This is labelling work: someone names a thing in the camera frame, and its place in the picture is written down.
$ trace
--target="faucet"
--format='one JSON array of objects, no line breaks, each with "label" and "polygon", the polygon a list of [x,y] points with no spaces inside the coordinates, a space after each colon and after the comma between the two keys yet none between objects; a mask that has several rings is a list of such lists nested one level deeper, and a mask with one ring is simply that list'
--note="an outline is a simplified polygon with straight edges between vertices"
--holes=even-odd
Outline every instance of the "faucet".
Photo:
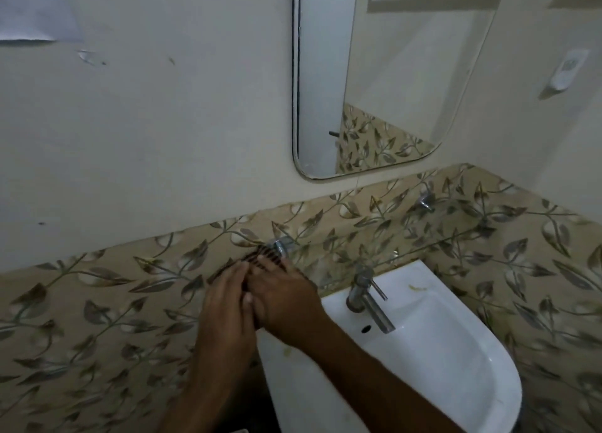
[{"label": "faucet", "polygon": [[347,297],[347,307],[353,313],[361,313],[367,309],[372,319],[380,328],[380,331],[387,334],[395,330],[395,325],[389,320],[380,306],[374,301],[368,289],[373,286],[380,297],[387,301],[387,295],[374,282],[374,270],[368,267],[358,267],[356,275],[353,278],[353,285]]}]

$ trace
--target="paper on wall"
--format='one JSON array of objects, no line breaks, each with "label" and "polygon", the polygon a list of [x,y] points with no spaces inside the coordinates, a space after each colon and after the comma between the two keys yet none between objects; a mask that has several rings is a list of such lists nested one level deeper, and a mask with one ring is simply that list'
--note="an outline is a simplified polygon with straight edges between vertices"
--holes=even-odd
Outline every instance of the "paper on wall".
[{"label": "paper on wall", "polygon": [[0,41],[81,41],[67,0],[0,0]]}]

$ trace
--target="white sink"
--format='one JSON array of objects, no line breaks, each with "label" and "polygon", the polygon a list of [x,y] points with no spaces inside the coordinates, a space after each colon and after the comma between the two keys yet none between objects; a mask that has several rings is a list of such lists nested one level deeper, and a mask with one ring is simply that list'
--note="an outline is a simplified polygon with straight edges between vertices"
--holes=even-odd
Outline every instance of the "white sink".
[{"label": "white sink", "polygon": [[[371,289],[372,296],[395,331],[385,335],[366,311],[348,310],[349,289],[322,300],[328,315],[464,431],[510,432],[521,405],[521,383],[497,338],[421,261],[375,281],[388,300]],[[368,432],[305,354],[263,329],[257,337],[282,433]]]}]

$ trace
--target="sink basin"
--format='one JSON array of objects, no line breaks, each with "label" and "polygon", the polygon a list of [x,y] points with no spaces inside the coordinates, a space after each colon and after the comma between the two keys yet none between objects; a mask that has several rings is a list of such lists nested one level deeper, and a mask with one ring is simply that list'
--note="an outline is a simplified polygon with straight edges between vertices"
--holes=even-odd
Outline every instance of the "sink basin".
[{"label": "sink basin", "polygon": [[[521,383],[497,338],[421,261],[375,281],[388,300],[372,296],[395,331],[385,335],[367,312],[348,310],[349,289],[322,300],[327,314],[464,431],[510,432],[520,410]],[[305,354],[263,329],[257,338],[282,433],[368,432]]]}]

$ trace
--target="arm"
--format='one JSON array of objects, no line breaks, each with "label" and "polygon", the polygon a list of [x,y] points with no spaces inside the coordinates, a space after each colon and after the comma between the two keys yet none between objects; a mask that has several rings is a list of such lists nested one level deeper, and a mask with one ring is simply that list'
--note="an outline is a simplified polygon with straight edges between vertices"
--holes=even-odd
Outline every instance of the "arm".
[{"label": "arm", "polygon": [[322,308],[312,284],[290,262],[252,268],[253,308],[266,329],[314,360],[372,433],[461,432],[409,385],[362,350]]},{"label": "arm", "polygon": [[188,384],[158,433],[210,433],[256,348],[251,295],[242,296],[249,269],[239,263],[207,289]]}]

